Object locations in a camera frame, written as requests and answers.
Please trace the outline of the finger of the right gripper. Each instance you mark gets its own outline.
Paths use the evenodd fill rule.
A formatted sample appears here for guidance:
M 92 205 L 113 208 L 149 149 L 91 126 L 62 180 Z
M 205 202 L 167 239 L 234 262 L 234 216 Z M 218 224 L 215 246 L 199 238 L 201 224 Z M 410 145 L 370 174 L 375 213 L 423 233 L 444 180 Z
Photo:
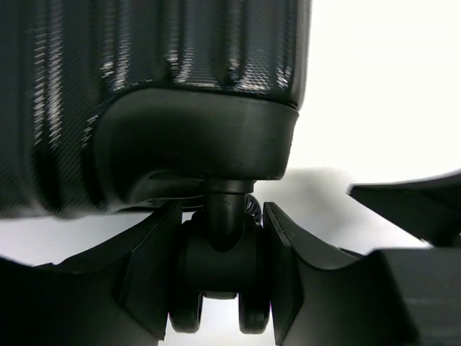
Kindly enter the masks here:
M 460 246 L 460 173 L 406 182 L 352 185 L 349 196 L 434 247 Z

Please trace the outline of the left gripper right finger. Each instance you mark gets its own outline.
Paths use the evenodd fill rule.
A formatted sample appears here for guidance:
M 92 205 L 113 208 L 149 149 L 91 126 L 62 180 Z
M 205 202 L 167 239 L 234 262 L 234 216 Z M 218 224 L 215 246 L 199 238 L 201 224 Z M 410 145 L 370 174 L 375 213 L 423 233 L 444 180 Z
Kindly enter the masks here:
M 278 345 L 458 345 L 460 251 L 352 256 L 265 203 Z

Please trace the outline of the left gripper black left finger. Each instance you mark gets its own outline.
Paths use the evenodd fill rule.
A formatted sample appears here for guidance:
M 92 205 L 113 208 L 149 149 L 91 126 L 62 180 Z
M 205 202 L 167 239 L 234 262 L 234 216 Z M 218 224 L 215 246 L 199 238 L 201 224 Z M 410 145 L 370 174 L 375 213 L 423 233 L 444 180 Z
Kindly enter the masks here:
M 174 235 L 170 202 L 64 262 L 1 260 L 3 345 L 157 345 L 165 336 Z

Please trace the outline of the black suitcase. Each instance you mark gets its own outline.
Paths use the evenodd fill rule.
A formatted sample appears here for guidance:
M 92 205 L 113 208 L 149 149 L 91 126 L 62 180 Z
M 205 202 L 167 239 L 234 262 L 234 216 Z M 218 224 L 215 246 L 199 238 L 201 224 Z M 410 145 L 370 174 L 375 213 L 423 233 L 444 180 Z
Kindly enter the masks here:
M 259 180 L 283 176 L 303 102 L 309 1 L 3 1 L 1 216 L 77 218 L 177 202 L 167 322 L 269 297 Z

